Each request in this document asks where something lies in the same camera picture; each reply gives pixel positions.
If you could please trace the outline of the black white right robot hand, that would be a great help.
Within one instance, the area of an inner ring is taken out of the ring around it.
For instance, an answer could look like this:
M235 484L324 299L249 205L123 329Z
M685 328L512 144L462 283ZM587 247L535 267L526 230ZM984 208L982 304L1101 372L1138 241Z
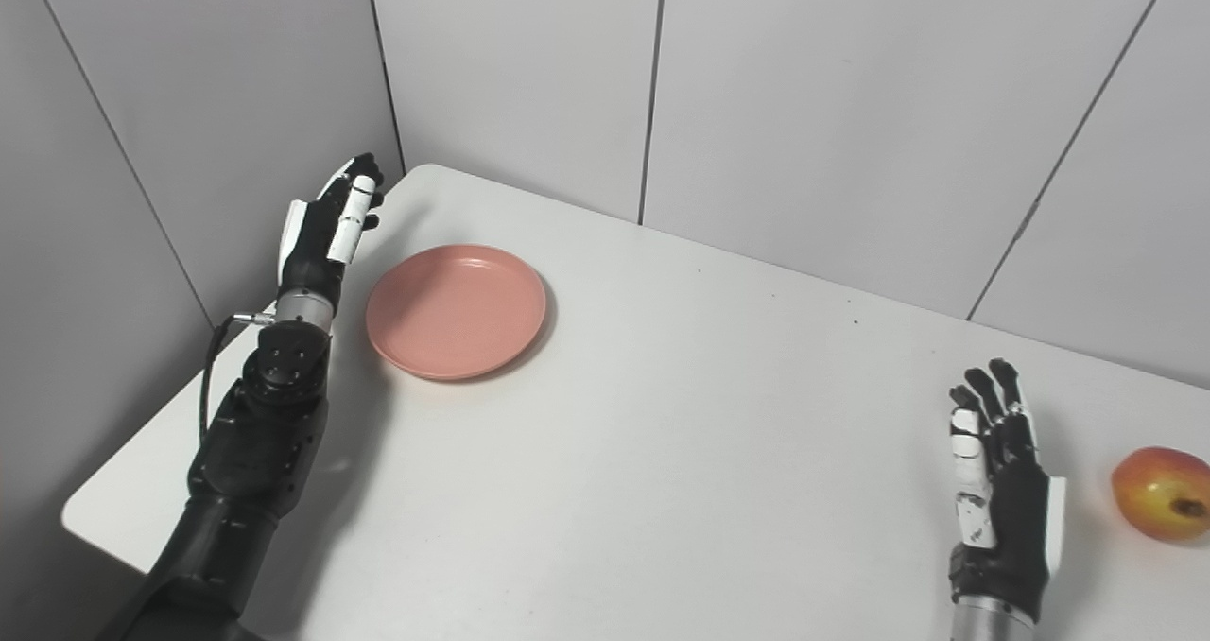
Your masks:
M957 610L1004 616L1033 633L1062 564L1066 480L1041 463L1020 374L996 357L950 389L949 441L960 542L949 564Z

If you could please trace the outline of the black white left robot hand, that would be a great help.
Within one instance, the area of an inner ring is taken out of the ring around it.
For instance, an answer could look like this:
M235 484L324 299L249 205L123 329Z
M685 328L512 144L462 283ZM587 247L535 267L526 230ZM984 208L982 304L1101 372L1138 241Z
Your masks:
M333 308L362 233L379 227L384 173L374 154L355 155L333 173L315 200L293 200L278 248L278 295L312 291Z

